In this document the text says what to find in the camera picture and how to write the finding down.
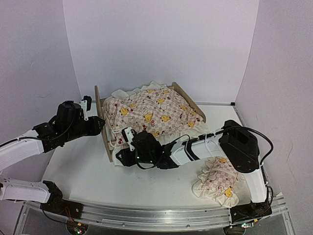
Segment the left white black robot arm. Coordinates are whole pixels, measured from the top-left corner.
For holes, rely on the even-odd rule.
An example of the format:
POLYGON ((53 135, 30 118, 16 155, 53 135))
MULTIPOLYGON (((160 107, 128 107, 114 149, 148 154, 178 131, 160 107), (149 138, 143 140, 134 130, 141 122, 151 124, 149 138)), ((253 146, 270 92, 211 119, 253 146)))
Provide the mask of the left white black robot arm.
MULTIPOLYGON (((49 122, 34 126, 23 135, 0 145, 0 168, 4 170, 29 157, 50 152, 65 143, 85 136, 97 136, 105 121, 88 116, 91 97, 79 103, 65 101, 49 122)), ((83 204, 63 198, 62 191, 52 181, 28 182, 0 177, 0 199, 39 202, 44 212, 80 218, 83 204)))

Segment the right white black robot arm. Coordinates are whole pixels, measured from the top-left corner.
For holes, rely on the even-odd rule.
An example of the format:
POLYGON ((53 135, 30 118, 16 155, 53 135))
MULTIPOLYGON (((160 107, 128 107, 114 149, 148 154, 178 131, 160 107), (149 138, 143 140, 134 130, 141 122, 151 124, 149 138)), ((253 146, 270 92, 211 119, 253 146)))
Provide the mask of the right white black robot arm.
POLYGON ((227 120, 214 133, 196 138, 177 138, 160 144, 153 134, 125 128, 128 147, 115 157, 123 166, 147 170, 178 168, 200 160, 206 167, 193 185, 198 198, 207 198, 229 208, 231 223, 245 223, 272 213, 273 189, 268 184, 260 156, 258 138, 262 133, 227 120))

